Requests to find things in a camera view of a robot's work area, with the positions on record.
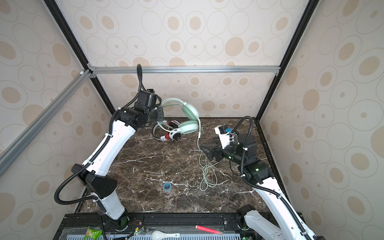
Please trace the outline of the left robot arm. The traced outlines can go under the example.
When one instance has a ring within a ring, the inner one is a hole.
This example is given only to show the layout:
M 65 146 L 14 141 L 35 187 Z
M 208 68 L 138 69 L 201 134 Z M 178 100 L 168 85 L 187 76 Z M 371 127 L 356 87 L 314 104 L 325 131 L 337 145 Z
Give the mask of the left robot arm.
M 143 69 L 137 65 L 139 89 L 129 105 L 113 113 L 109 129 L 103 141 L 95 151 L 83 162 L 72 167 L 73 174 L 56 190 L 54 200 L 59 205 L 72 205 L 86 200 L 95 200 L 104 213 L 112 220 L 122 219 L 125 208 L 116 192 L 117 181 L 108 176 L 109 169 L 125 143 L 139 129 L 148 123 L 164 119 L 161 108 L 162 99 L 152 89 L 143 86 Z M 77 200 L 65 201 L 60 198 L 64 187 L 74 178 L 78 178 L 91 192 L 90 196 Z

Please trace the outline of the white black headphones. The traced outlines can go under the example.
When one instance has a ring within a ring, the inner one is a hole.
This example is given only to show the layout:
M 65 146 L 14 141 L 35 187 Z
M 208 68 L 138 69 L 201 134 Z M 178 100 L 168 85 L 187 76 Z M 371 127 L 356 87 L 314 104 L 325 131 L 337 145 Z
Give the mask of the white black headphones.
M 180 125 L 180 122 L 176 120 L 172 121 L 163 121 L 160 124 L 157 123 L 154 125 L 152 129 L 152 135 L 153 137 L 158 141 L 176 141 L 181 138 L 182 134 L 180 131 L 178 131 L 178 127 Z M 162 136 L 157 136 L 156 132 L 157 129 L 163 130 L 165 133 Z

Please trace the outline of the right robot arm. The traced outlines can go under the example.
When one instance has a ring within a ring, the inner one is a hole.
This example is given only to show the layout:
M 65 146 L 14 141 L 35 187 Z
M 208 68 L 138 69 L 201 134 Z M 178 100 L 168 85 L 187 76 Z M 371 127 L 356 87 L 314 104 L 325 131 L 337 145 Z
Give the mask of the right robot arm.
M 271 168 L 257 157 L 257 143 L 253 139 L 254 120 L 245 116 L 234 128 L 215 127 L 216 146 L 198 146 L 210 161 L 227 159 L 238 165 L 240 178 L 252 187 L 267 204 L 275 219 L 272 223 L 254 207 L 238 209 L 239 227 L 254 230 L 264 240 L 323 240 L 302 220 L 289 203 Z

